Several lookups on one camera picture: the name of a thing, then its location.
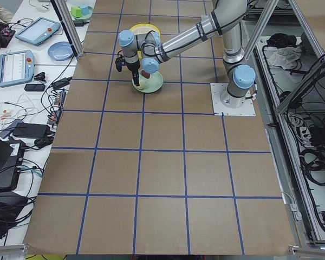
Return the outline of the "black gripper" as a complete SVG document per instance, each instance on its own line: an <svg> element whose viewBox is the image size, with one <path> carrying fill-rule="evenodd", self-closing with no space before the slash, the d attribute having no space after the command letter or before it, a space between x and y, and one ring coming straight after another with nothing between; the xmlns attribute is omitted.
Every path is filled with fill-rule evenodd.
<svg viewBox="0 0 325 260"><path fill-rule="evenodd" d="M139 83L139 69L140 61L138 53L131 56L124 55L124 60L127 68L132 72L133 83L136 87L140 86Z"/></svg>

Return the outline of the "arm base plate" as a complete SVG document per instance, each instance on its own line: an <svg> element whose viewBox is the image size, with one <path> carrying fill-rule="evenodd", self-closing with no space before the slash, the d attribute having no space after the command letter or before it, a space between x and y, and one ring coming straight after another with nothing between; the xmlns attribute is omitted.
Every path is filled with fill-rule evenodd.
<svg viewBox="0 0 325 260"><path fill-rule="evenodd" d="M211 83L210 87L215 116L256 116L250 90L244 97L237 98L228 93L227 83Z"/></svg>

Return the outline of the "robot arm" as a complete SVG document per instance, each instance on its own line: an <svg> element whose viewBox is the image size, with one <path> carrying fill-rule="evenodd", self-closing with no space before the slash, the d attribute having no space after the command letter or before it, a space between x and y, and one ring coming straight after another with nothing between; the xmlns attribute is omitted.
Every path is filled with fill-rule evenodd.
<svg viewBox="0 0 325 260"><path fill-rule="evenodd" d="M161 42L155 30L143 34L123 30L118 36L121 50L115 60L116 69L121 72L126 66L132 73L134 85L138 87L139 72L153 74L160 64L214 36L221 36L224 41L224 65L230 70L241 64L245 56L241 20L249 5L249 1L213 1L213 10L209 15L202 16L194 26L166 42Z"/></svg>

